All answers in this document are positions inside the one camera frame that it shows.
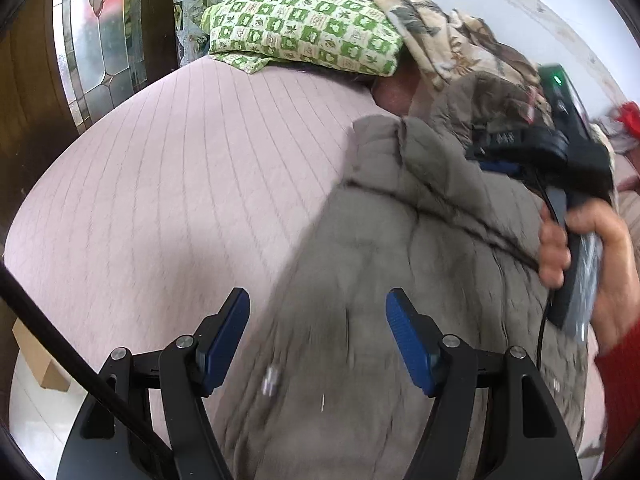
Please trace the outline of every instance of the hand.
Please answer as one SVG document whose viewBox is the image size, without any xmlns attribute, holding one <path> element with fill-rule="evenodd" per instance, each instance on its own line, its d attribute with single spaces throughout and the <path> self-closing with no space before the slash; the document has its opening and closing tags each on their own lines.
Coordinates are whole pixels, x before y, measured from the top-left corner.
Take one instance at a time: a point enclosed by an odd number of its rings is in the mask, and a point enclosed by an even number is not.
<svg viewBox="0 0 640 480">
<path fill-rule="evenodd" d="M 566 231 L 540 211 L 540 281 L 548 288 L 564 282 L 563 270 L 571 263 Z M 567 227 L 576 234 L 595 232 L 602 239 L 602 262 L 591 326 L 600 354 L 611 350 L 640 319 L 640 280 L 626 224 L 604 200 L 592 199 L 568 211 Z"/>
</svg>

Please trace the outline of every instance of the pillow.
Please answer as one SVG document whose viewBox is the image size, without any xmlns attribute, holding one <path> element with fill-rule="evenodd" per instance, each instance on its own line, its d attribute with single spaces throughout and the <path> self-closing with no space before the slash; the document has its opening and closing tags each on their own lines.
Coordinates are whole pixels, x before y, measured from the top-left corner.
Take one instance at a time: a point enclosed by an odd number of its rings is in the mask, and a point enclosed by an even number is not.
<svg viewBox="0 0 640 480">
<path fill-rule="evenodd" d="M 202 28 L 209 54 L 251 74 L 272 60 L 390 76 L 402 38 L 371 0 L 223 0 Z"/>
</svg>

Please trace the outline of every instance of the cardboard box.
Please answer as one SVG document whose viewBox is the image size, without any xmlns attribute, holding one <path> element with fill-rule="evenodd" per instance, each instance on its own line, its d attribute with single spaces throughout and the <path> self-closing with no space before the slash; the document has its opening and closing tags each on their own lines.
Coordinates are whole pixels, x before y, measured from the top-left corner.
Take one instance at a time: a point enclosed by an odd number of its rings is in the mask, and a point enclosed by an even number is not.
<svg viewBox="0 0 640 480">
<path fill-rule="evenodd" d="M 60 372 L 59 365 L 19 319 L 14 324 L 13 332 L 24 360 L 38 384 L 43 388 L 66 392 L 70 386 L 69 381 Z"/>
</svg>

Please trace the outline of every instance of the black rod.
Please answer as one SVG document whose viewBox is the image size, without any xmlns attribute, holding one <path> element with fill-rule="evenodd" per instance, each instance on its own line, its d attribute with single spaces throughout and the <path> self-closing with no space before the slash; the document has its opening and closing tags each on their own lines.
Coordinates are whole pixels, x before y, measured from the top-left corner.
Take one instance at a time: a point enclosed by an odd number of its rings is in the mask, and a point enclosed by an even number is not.
<svg viewBox="0 0 640 480">
<path fill-rule="evenodd" d="M 44 348 L 89 394 L 113 413 L 131 432 L 154 450 L 166 462 L 173 461 L 171 449 L 158 434 L 130 409 L 129 406 L 82 359 L 56 327 L 47 319 L 20 283 L 0 260 L 0 297 L 2 297 L 25 327 Z"/>
</svg>

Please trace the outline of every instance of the metal screw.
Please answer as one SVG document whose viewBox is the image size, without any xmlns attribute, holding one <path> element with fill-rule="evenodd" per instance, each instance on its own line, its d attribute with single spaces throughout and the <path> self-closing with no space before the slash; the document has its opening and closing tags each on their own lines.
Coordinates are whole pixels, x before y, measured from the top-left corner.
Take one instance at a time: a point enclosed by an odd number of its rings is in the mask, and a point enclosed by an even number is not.
<svg viewBox="0 0 640 480">
<path fill-rule="evenodd" d="M 190 335 L 181 335 L 175 340 L 175 345 L 178 348 L 189 348 L 193 344 L 193 337 Z"/>
<path fill-rule="evenodd" d="M 446 335 L 442 338 L 444 346 L 447 348 L 457 348 L 460 346 L 460 339 L 454 335 Z"/>
<path fill-rule="evenodd" d="M 111 352 L 111 359 L 113 359 L 114 361 L 119 361 L 125 355 L 127 355 L 127 349 L 119 346 L 113 352 Z"/>
<path fill-rule="evenodd" d="M 509 352 L 516 359 L 524 359 L 524 356 L 527 355 L 522 346 L 512 346 Z"/>
</svg>

